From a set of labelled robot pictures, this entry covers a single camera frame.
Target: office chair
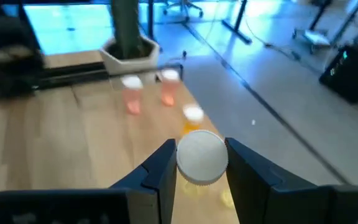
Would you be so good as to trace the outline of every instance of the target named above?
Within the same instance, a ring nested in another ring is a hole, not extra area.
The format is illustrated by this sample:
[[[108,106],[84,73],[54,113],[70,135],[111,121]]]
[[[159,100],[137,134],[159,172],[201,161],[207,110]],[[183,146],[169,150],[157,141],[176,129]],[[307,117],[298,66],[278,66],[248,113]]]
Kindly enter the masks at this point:
[[[186,22],[190,20],[188,10],[191,8],[195,8],[195,9],[199,10],[200,12],[198,15],[200,17],[202,17],[204,15],[203,9],[194,5],[190,0],[179,0],[179,2],[175,2],[171,5],[168,4],[168,1],[165,1],[165,4],[167,6],[165,7],[165,9],[163,11],[164,15],[167,15],[167,13],[168,13],[167,9],[170,9],[175,6],[180,6],[180,11],[182,12],[182,10],[185,10],[185,12],[186,12]]]

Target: potted plant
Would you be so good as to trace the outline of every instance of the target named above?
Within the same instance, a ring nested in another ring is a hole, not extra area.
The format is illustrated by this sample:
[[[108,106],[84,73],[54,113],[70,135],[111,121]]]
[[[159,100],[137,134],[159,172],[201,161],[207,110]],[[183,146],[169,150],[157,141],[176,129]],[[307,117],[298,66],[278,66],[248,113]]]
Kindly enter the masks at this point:
[[[157,67],[160,47],[139,31],[138,0],[111,0],[114,38],[100,49],[110,75],[136,72]]]

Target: white hexagonal pot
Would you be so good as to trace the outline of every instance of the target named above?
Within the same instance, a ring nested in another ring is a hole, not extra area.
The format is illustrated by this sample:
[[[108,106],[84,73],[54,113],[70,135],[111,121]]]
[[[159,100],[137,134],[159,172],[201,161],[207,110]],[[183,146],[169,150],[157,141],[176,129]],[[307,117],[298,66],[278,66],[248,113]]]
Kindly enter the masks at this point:
[[[148,70],[157,68],[158,56],[160,54],[160,46],[148,39],[147,37],[142,36],[142,38],[150,43],[153,48],[148,57],[129,59],[129,60],[119,60],[116,57],[112,56],[107,52],[107,49],[110,45],[116,43],[115,38],[109,39],[99,50],[100,55],[102,56],[104,66],[110,75],[118,75],[123,73],[137,72],[141,70]]]

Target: black device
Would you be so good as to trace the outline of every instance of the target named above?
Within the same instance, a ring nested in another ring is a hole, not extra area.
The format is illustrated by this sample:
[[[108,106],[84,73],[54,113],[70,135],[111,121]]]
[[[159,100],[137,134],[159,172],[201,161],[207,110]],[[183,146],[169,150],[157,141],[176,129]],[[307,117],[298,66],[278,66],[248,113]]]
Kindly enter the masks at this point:
[[[241,224],[358,224],[358,186],[316,186],[233,138],[225,143]],[[169,139],[109,189],[0,192],[0,223],[171,223],[176,175]]]
[[[358,46],[339,49],[319,80],[348,102],[358,103]]]

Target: wooden tabletop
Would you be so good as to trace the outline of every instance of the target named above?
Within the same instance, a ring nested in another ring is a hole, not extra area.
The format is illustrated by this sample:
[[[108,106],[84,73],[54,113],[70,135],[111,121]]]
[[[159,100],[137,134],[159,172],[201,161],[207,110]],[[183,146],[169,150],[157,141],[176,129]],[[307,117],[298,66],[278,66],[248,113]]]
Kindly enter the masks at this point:
[[[195,103],[182,84],[165,107],[160,84],[146,85],[142,113],[128,115],[122,90],[108,81],[40,91],[0,102],[0,191],[106,188],[137,167],[169,138],[179,140],[182,107]],[[201,128],[217,133],[208,117]],[[238,223],[222,203],[226,175],[203,189],[183,190],[178,172],[172,223]]]

